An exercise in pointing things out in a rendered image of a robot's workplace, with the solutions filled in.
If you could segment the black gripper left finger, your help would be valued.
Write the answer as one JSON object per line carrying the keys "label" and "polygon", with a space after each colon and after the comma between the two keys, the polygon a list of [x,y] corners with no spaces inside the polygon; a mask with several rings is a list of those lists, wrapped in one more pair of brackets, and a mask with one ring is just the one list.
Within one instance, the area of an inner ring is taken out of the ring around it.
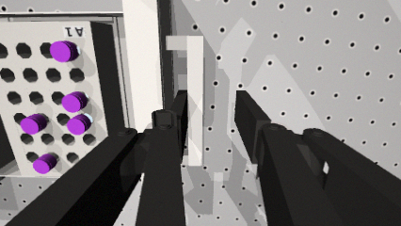
{"label": "black gripper left finger", "polygon": [[186,226],[187,125],[187,90],[179,89],[171,109],[155,110],[143,133],[112,132],[5,226],[113,226],[142,173],[135,226]]}

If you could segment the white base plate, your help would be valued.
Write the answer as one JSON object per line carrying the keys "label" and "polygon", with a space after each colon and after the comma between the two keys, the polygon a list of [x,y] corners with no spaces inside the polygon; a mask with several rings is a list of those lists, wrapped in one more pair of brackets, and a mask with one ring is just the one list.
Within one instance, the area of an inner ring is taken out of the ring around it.
{"label": "white base plate", "polygon": [[401,179],[401,0],[171,0],[171,21],[172,36],[203,36],[186,226],[267,226],[237,90],[295,134],[326,131]]}

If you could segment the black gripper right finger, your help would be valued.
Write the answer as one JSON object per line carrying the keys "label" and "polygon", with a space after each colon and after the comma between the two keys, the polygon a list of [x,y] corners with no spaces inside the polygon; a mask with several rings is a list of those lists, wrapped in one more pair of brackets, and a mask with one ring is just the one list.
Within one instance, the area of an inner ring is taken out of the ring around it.
{"label": "black gripper right finger", "polygon": [[246,90],[236,91],[234,122],[258,164],[267,226],[401,226],[401,180],[340,139],[295,134]]}

